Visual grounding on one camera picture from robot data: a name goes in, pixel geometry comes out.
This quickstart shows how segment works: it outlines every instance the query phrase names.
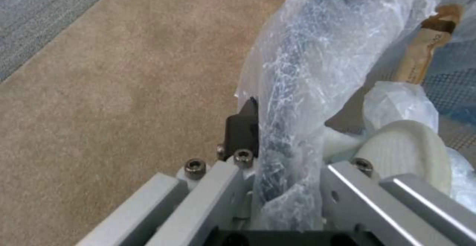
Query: carpet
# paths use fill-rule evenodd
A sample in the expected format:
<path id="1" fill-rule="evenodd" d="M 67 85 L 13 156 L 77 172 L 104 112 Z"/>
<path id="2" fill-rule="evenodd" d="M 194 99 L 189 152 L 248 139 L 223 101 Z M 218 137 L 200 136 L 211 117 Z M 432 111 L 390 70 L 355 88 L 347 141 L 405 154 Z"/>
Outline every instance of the carpet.
<path id="1" fill-rule="evenodd" d="M 74 244 L 155 173 L 212 164 L 283 1 L 100 0 L 1 83 L 2 244 Z"/>
<path id="2" fill-rule="evenodd" d="M 97 0 L 0 0 L 0 82 Z"/>

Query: black component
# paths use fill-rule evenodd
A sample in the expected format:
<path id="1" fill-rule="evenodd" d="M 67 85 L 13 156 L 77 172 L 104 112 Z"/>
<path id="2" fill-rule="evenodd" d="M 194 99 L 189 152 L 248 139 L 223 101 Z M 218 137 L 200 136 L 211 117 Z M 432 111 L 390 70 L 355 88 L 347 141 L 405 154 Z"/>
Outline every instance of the black component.
<path id="1" fill-rule="evenodd" d="M 248 149 L 258 156 L 258 102 L 251 97 L 240 112 L 226 119 L 223 154 L 220 160 L 226 161 L 238 149 Z"/>
<path id="2" fill-rule="evenodd" d="M 382 246 L 371 232 L 220 231 L 210 233 L 204 246 Z"/>

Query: screw head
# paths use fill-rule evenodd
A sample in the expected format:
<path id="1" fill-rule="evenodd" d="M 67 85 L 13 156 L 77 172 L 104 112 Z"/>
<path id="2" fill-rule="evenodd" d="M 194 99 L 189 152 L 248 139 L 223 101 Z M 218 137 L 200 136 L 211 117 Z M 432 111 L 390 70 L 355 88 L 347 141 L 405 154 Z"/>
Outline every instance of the screw head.
<path id="1" fill-rule="evenodd" d="M 233 153 L 233 162 L 242 169 L 253 166 L 253 152 L 248 149 L 238 149 Z"/>
<path id="2" fill-rule="evenodd" d="M 223 160 L 223 157 L 225 156 L 225 147 L 223 144 L 217 144 L 216 145 L 216 157 L 219 160 Z"/>
<path id="3" fill-rule="evenodd" d="M 207 164 L 201 159 L 189 159 L 183 169 L 187 178 L 200 180 L 207 173 Z"/>
<path id="4" fill-rule="evenodd" d="M 370 163 L 370 161 L 363 158 L 353 158 L 350 160 L 350 163 L 368 177 L 372 177 L 374 166 L 372 165 L 372 163 Z"/>

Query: clear plastic wrap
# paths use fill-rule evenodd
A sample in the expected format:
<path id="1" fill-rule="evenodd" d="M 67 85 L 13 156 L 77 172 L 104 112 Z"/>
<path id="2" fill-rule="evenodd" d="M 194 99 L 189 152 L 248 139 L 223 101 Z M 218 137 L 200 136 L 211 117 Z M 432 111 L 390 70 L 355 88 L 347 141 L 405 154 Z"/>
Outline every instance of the clear plastic wrap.
<path id="1" fill-rule="evenodd" d="M 476 214 L 476 173 L 458 151 L 447 147 L 451 161 L 451 198 Z"/>
<path id="2" fill-rule="evenodd" d="M 364 125 L 370 133 L 399 120 L 414 120 L 438 133 L 438 111 L 420 85 L 377 82 L 364 97 Z"/>
<path id="3" fill-rule="evenodd" d="M 321 226 L 324 122 L 363 85 L 382 52 L 439 0 L 287 0 L 260 32 L 236 95 L 260 103 L 253 226 Z"/>

